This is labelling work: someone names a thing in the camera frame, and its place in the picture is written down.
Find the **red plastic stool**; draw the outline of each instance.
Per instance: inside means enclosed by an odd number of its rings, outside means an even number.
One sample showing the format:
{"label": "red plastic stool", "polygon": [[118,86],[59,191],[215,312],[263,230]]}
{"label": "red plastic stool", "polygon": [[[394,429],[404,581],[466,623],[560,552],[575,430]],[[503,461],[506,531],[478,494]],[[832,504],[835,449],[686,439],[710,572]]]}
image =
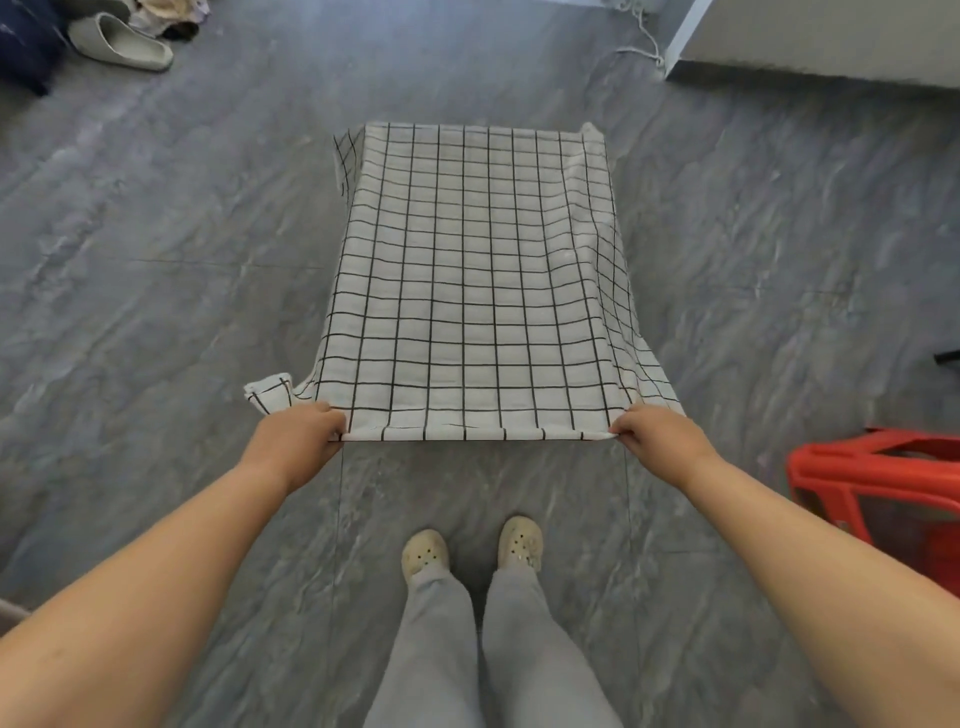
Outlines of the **red plastic stool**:
{"label": "red plastic stool", "polygon": [[[797,448],[786,470],[794,500],[872,546],[860,497],[933,507],[960,521],[960,437],[878,429]],[[925,526],[918,566],[960,596],[960,522]]]}

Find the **person's right arm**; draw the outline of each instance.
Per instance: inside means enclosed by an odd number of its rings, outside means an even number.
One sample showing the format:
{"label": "person's right arm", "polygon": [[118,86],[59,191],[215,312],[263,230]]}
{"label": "person's right arm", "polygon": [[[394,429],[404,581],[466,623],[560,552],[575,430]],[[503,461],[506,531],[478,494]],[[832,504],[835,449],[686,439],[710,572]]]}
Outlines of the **person's right arm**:
{"label": "person's right arm", "polygon": [[960,726],[960,599],[730,465],[683,415],[635,405],[611,432],[743,559],[858,725]]}

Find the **person's left arm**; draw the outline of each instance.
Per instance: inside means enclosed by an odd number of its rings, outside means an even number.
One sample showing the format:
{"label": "person's left arm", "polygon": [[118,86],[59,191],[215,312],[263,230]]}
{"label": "person's left arm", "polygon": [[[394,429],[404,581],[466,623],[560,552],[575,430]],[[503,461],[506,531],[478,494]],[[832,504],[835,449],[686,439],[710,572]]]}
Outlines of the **person's left arm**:
{"label": "person's left arm", "polygon": [[344,425],[323,402],[266,417],[235,468],[0,640],[0,725],[158,725],[256,537]]}

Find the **dark blue object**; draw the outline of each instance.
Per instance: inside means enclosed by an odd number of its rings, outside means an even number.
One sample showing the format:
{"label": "dark blue object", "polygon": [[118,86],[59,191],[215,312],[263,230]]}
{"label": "dark blue object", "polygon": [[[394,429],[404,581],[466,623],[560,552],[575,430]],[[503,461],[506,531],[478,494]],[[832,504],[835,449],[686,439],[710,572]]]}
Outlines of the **dark blue object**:
{"label": "dark blue object", "polygon": [[46,94],[66,49],[65,28],[50,0],[0,0],[0,76]]}

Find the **person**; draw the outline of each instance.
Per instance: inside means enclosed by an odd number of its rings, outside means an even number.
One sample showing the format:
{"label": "person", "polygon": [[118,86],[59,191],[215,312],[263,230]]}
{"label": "person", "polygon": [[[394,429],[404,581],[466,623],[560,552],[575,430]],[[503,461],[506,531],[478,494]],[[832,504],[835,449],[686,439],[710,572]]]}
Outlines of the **person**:
{"label": "person", "polygon": [[[0,725],[161,724],[251,544],[344,426],[323,403],[265,418],[235,468],[0,640]],[[743,559],[859,725],[960,725],[960,601],[725,462],[683,415],[636,405],[611,431]],[[506,722],[618,726],[550,618],[543,547],[534,522],[507,521],[480,641]],[[409,596],[367,725],[479,726],[476,631],[440,534],[411,538],[401,567]]]}

